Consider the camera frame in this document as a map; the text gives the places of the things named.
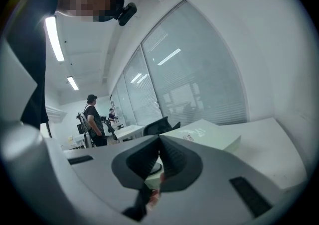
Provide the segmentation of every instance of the person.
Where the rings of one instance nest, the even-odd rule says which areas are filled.
[[[110,113],[109,113],[109,121],[112,121],[112,122],[116,122],[115,121],[115,114],[114,114],[114,110],[112,108],[110,108]]]
[[[98,146],[107,145],[106,136],[103,129],[103,123],[101,121],[99,113],[94,107],[96,104],[96,99],[98,97],[90,94],[87,99],[87,104],[84,108],[84,116],[87,119],[89,125],[91,126],[89,134],[94,144]]]
[[[41,123],[48,122],[44,100],[45,19],[59,12],[86,21],[107,21],[119,15],[123,5],[124,0],[8,0],[0,28],[20,63],[37,83],[21,117],[23,123],[40,129]]]

